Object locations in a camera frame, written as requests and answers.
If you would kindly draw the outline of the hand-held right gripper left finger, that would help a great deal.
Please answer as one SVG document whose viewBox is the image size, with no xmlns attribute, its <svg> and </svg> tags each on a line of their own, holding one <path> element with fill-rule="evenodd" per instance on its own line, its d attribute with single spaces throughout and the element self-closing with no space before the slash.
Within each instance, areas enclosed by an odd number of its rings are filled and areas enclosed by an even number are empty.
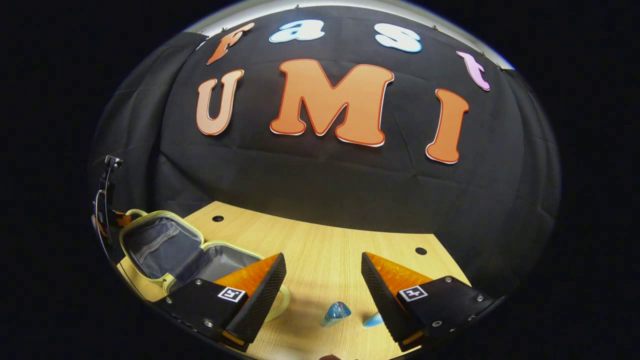
<svg viewBox="0 0 640 360">
<path fill-rule="evenodd" d="M 283 253 L 215 281 L 195 278 L 153 305 L 212 342 L 246 352 L 261 330 L 287 273 Z"/>
</svg>

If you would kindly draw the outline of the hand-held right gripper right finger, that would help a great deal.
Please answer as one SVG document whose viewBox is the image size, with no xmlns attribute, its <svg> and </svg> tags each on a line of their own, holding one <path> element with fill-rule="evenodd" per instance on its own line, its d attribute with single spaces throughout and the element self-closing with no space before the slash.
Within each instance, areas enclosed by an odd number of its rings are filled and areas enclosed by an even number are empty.
<svg viewBox="0 0 640 360">
<path fill-rule="evenodd" d="M 434 347 L 478 322 L 506 300 L 452 275 L 432 279 L 364 251 L 361 275 L 382 321 L 401 351 Z"/>
</svg>

